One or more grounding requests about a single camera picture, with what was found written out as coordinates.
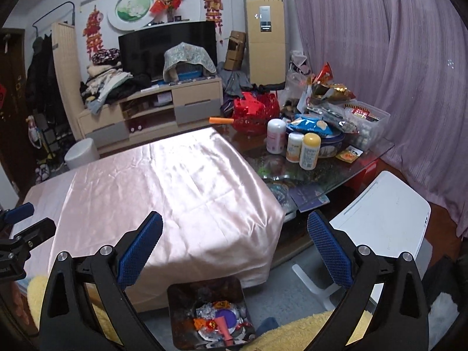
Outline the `pink label white bottle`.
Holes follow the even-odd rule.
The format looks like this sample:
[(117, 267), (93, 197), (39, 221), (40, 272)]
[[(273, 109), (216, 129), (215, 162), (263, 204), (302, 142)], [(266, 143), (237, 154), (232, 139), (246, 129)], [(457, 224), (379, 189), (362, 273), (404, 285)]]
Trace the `pink label white bottle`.
[(281, 154), (285, 146), (286, 123), (279, 118), (267, 124), (266, 149), (271, 154)]

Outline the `white folding chair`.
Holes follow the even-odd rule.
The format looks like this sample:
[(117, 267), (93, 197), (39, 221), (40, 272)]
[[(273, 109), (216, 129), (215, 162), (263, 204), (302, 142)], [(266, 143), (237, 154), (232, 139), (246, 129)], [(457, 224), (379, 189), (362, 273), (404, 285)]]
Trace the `white folding chair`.
[[(345, 231), (356, 245), (370, 246), (377, 255), (397, 257), (409, 252), (422, 279), (432, 255), (432, 246), (424, 239), (430, 216), (430, 204), (384, 170), (331, 220), (331, 225)], [(333, 282), (315, 245), (312, 266), (294, 264), (292, 270), (326, 311), (341, 300), (344, 289)]]

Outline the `purple plastic lid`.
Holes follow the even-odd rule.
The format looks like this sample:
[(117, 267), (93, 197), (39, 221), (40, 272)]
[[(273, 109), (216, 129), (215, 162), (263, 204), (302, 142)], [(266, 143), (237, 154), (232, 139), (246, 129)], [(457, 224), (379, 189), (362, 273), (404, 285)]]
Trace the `purple plastic lid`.
[(223, 318), (226, 322), (228, 328), (233, 328), (237, 326), (237, 317), (233, 310), (231, 309), (220, 309), (216, 311), (216, 318)]

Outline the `red paper wall decoration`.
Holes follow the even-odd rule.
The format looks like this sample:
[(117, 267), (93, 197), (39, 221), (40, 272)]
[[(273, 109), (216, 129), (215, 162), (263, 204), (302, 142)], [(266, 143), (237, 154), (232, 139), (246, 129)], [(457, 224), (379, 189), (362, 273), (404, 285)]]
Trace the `red paper wall decoration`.
[(86, 48), (89, 59), (92, 58), (93, 54), (103, 49), (101, 34), (101, 22), (103, 18), (103, 13), (95, 6), (88, 16), (86, 27), (82, 32), (82, 35), (86, 38)]

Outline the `pile of snack packages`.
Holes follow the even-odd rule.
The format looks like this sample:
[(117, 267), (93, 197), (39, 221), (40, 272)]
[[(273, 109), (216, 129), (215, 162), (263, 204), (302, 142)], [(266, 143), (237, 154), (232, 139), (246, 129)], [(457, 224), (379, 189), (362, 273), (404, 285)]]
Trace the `pile of snack packages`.
[(354, 100), (355, 94), (343, 83), (335, 82), (329, 62), (325, 62), (314, 74), (307, 56), (303, 52), (292, 51), (285, 89), (278, 99), (280, 106), (287, 112), (306, 113), (308, 108), (315, 105)]

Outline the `pink satin tablecloth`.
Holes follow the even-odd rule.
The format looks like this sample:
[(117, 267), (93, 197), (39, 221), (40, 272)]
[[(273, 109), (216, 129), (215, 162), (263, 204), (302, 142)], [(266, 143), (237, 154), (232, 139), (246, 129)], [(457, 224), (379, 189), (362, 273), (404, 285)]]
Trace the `pink satin tablecloth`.
[(91, 162), (32, 187), (34, 214), (21, 231), (50, 218), (56, 234), (31, 253), (26, 276), (46, 276), (56, 255), (92, 255), (115, 245), (156, 211), (164, 232), (136, 284), (138, 312), (167, 306), (176, 283), (235, 276), (264, 283), (284, 212), (247, 161), (211, 128), (158, 140)]

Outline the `red foil wrapper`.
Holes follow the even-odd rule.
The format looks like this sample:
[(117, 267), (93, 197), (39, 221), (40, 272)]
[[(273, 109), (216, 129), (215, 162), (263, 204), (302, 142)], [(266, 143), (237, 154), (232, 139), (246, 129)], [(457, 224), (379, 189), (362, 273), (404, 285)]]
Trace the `red foil wrapper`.
[(236, 341), (249, 341), (255, 338), (255, 328), (247, 319), (239, 319), (229, 328), (229, 332)]

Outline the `blue snack bag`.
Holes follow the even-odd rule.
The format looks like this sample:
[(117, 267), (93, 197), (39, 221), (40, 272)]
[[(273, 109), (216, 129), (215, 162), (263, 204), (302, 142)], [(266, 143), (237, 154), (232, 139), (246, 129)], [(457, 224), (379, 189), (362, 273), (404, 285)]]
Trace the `blue snack bag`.
[(299, 132), (302, 134), (315, 133), (320, 137), (333, 134), (332, 129), (320, 117), (297, 114), (291, 122), (286, 124), (287, 132)]

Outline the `black trash bin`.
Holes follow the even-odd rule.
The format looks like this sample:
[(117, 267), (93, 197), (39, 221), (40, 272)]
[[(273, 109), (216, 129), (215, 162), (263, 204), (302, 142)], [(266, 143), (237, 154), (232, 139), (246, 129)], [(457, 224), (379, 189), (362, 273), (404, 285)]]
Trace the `black trash bin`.
[(179, 350), (238, 349), (256, 338), (255, 331), (255, 338), (249, 341), (233, 339), (234, 344), (227, 346), (218, 328), (213, 332), (195, 329), (194, 319), (215, 319), (216, 311), (220, 309), (231, 309), (237, 321), (247, 319), (253, 325), (240, 280), (235, 276), (172, 284), (167, 289), (167, 298), (172, 339)]

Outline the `patterned cloth cover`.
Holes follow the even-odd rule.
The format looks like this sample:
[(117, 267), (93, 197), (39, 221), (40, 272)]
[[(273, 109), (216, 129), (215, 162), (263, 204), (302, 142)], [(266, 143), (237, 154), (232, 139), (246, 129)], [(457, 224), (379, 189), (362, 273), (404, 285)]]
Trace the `patterned cloth cover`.
[(164, 52), (163, 79), (165, 82), (179, 80), (176, 67), (179, 63), (202, 66), (205, 75), (215, 75), (216, 66), (205, 48), (181, 42)]

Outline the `clear plastic storage box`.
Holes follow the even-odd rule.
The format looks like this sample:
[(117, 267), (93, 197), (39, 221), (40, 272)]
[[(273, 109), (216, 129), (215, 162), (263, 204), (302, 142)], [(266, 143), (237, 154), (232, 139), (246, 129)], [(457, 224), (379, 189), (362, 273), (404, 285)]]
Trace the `clear plastic storage box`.
[(345, 117), (354, 124), (357, 134), (346, 135), (346, 140), (361, 151), (367, 151), (377, 143), (389, 124), (391, 115), (362, 101), (350, 101), (344, 105)]

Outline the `red plastic basket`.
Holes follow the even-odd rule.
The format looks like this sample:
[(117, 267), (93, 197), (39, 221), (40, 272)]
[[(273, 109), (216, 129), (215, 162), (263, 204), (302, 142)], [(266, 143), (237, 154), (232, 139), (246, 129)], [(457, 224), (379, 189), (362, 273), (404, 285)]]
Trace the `red plastic basket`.
[(265, 134), (268, 122), (279, 116), (276, 94), (243, 92), (243, 97), (234, 100), (233, 127), (245, 135)]

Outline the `blue round cookie tin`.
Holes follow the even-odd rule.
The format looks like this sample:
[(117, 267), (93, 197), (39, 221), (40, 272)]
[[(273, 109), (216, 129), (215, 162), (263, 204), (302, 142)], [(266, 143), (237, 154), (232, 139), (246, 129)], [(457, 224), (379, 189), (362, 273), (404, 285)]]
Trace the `blue round cookie tin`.
[(335, 135), (328, 135), (321, 138), (321, 147), (318, 157), (320, 159), (328, 159), (335, 157), (342, 147), (345, 134), (339, 132)]

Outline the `yellow cap white bottle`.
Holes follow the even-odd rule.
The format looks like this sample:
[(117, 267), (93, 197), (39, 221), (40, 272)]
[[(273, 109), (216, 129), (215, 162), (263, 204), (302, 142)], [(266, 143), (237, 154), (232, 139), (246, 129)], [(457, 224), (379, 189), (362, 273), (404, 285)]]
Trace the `yellow cap white bottle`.
[(303, 170), (313, 170), (316, 167), (321, 148), (321, 138), (316, 133), (307, 133), (302, 140), (299, 165)]

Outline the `cardboard box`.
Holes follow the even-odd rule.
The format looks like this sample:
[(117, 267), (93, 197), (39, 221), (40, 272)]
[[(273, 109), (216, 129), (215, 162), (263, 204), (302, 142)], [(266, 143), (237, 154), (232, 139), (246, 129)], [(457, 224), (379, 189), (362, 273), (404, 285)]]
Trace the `cardboard box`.
[(246, 33), (232, 31), (228, 38), (228, 49), (224, 61), (224, 70), (240, 70), (244, 60)]

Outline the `black flat television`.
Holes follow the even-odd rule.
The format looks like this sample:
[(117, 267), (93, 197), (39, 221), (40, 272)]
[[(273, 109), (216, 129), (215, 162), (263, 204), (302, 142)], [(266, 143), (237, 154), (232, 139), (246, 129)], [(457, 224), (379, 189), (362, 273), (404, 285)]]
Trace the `black flat television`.
[(215, 24), (211, 21), (180, 21), (153, 25), (119, 36), (123, 70), (145, 74), (153, 81), (164, 77), (164, 54), (180, 43), (204, 48), (217, 65)]

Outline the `white round stool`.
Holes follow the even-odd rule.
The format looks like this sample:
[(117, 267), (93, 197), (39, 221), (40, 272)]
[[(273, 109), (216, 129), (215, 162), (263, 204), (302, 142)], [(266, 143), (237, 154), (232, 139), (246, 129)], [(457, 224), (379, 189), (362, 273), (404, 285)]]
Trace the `white round stool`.
[(85, 138), (75, 143), (64, 157), (69, 170), (77, 169), (97, 160), (99, 160), (98, 149), (92, 138)]

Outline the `artificial flower vase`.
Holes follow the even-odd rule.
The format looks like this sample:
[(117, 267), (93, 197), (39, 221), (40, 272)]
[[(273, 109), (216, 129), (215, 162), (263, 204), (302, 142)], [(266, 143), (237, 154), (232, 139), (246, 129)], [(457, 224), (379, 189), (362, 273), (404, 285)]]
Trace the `artificial flower vase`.
[(181, 6), (183, 0), (156, 0), (149, 12), (155, 18), (165, 13), (168, 22), (175, 20), (175, 11)]

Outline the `beige standing air conditioner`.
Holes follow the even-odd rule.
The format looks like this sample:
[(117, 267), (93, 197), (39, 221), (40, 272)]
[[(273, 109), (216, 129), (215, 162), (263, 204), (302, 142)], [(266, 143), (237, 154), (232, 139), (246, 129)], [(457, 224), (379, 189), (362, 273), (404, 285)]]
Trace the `beige standing air conditioner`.
[(287, 0), (244, 0), (250, 81), (256, 85), (285, 83), (288, 34)]

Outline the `purple curtain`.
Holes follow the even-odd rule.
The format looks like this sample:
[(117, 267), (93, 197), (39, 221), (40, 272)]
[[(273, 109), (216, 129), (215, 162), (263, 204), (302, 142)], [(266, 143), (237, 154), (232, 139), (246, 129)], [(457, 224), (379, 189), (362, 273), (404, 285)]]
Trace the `purple curtain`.
[(295, 0), (314, 68), (390, 114), (386, 161), (467, 234), (467, 27), (450, 0)]

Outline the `hanging toy wall ornament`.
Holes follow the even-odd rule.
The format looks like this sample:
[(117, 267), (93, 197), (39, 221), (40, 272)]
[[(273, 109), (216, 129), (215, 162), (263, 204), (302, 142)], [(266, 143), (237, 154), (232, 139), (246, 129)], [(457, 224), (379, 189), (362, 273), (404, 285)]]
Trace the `hanging toy wall ornament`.
[(222, 0), (202, 0), (205, 9), (205, 20), (211, 21), (215, 25), (215, 29), (219, 35), (222, 34), (223, 19), (222, 12), (224, 10)]

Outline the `small yellow card pack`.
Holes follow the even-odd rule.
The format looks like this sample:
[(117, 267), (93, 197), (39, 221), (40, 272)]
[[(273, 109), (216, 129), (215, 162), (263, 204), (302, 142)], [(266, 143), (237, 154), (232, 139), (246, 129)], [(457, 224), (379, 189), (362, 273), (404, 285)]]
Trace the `small yellow card pack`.
[(342, 162), (346, 162), (346, 163), (349, 163), (349, 164), (352, 164), (353, 162), (355, 162), (362, 154), (364, 153), (364, 151), (356, 148), (356, 147), (353, 147), (351, 145), (349, 145), (348, 147), (346, 147), (343, 151), (340, 151), (340, 153), (338, 153), (335, 157), (342, 161)]

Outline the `orange label white bottle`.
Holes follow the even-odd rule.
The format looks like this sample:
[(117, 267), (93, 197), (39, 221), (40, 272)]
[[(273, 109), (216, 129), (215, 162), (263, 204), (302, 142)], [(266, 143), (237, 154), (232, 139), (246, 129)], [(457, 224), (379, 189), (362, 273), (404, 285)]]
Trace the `orange label white bottle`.
[(299, 163), (302, 152), (302, 142), (304, 135), (300, 132), (291, 132), (288, 135), (286, 147), (286, 160), (292, 163)]

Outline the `yellow fluffy blanket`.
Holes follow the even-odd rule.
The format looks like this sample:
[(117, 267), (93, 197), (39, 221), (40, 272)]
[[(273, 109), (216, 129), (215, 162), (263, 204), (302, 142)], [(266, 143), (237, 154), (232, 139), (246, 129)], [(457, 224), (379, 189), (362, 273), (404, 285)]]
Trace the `yellow fluffy blanket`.
[[(95, 284), (101, 300), (98, 308), (86, 284)], [(221, 298), (208, 301), (234, 303), (244, 297), (240, 282), (233, 276), (188, 284), (176, 288), (211, 289)], [(112, 271), (101, 276), (58, 270), (36, 276), (29, 282), (28, 304), (36, 325), (40, 325), (40, 350), (164, 350), (136, 314)], [(247, 343), (246, 350), (305, 350), (318, 335), (332, 312), (314, 314), (269, 330), (259, 340)]]

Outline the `orange paper scrap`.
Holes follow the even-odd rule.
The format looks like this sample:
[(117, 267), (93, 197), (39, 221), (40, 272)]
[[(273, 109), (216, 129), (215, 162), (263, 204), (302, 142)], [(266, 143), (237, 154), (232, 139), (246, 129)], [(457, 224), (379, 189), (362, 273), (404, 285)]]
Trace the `orange paper scrap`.
[(206, 330), (207, 329), (207, 322), (208, 322), (208, 320), (203, 319), (203, 318), (194, 319), (194, 326), (195, 326), (196, 331)]

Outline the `round lotus wall picture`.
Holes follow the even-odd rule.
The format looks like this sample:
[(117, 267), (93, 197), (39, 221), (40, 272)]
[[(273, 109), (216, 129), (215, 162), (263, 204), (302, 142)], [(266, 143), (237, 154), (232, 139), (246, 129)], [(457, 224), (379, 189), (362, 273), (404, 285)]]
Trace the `round lotus wall picture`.
[(116, 0), (107, 13), (109, 24), (121, 32), (130, 32), (148, 25), (155, 0)]

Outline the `beige tv cabinet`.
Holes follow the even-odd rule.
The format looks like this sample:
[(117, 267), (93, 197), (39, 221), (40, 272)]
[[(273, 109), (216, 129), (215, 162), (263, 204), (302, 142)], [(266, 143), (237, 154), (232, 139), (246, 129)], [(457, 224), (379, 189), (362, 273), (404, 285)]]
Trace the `beige tv cabinet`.
[(113, 154), (141, 144), (209, 126), (223, 102), (219, 77), (153, 86), (112, 105), (96, 115), (78, 114), (82, 136), (92, 138), (98, 153)]

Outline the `small red ornament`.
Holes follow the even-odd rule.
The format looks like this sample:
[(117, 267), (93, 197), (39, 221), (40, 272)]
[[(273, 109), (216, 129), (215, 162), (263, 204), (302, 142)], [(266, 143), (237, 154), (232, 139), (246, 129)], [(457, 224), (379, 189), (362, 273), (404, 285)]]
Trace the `small red ornament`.
[(216, 324), (216, 321), (214, 319), (209, 319), (209, 320), (206, 320), (205, 321), (205, 328), (206, 330), (208, 330), (209, 332), (213, 332), (217, 329), (217, 324)]

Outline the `pile of clothes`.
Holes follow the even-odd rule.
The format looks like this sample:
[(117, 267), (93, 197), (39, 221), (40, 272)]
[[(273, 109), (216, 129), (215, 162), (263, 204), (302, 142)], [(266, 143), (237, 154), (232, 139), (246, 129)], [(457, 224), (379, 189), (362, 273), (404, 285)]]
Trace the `pile of clothes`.
[(87, 73), (88, 79), (81, 82), (79, 90), (83, 104), (93, 115), (98, 115), (105, 104), (112, 105), (152, 85), (148, 75), (123, 70), (117, 48), (101, 49), (93, 54)]

